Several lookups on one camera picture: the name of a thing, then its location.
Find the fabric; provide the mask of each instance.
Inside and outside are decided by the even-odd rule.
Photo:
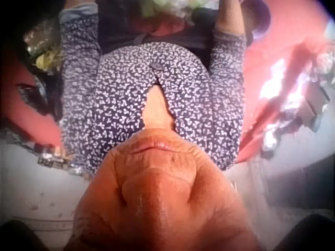
[[[62,141],[73,165],[95,174],[106,153],[144,128],[148,90],[159,83],[175,130],[222,170],[237,156],[243,120],[245,37],[215,35],[209,71],[188,50],[164,42],[102,55],[98,16],[61,24]]]

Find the lips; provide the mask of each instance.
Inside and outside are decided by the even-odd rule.
[[[148,137],[141,139],[130,146],[128,149],[129,154],[141,153],[150,149],[159,149],[167,152],[180,152],[176,149],[175,145],[161,137]]]
[[[166,129],[144,129],[117,146],[123,154],[137,154],[150,149],[189,153],[196,145],[183,140],[177,133]]]

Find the gray floor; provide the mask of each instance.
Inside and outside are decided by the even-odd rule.
[[[296,134],[285,135],[270,161],[255,157],[225,172],[242,196],[250,224],[267,250],[310,212],[269,206],[266,181],[335,153],[334,111],[333,102],[317,133],[302,127]],[[83,178],[39,166],[26,150],[1,142],[1,222],[23,220],[49,248],[66,244],[75,206],[87,186]]]

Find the skin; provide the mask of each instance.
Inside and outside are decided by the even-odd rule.
[[[237,15],[221,11],[217,29],[243,34],[238,0],[223,5]],[[65,250],[258,250],[239,195],[204,151],[174,132],[159,85],[142,117],[146,128],[105,157]]]

